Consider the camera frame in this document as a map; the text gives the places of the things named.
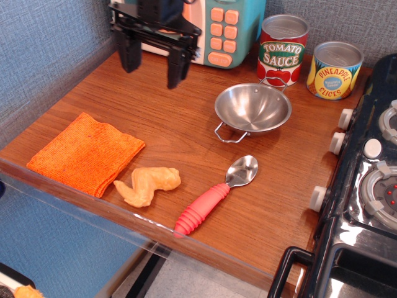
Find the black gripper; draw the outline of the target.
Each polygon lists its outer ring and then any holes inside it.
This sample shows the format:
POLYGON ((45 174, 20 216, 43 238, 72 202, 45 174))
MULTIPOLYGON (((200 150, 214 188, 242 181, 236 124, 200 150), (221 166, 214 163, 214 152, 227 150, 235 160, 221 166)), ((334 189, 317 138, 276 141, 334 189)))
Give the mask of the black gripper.
POLYGON ((202 31, 183 15, 188 1, 112 1, 112 29, 123 69, 131 73, 141 65, 141 43, 169 51, 167 87, 185 80, 191 59, 200 56, 198 39, 202 31))

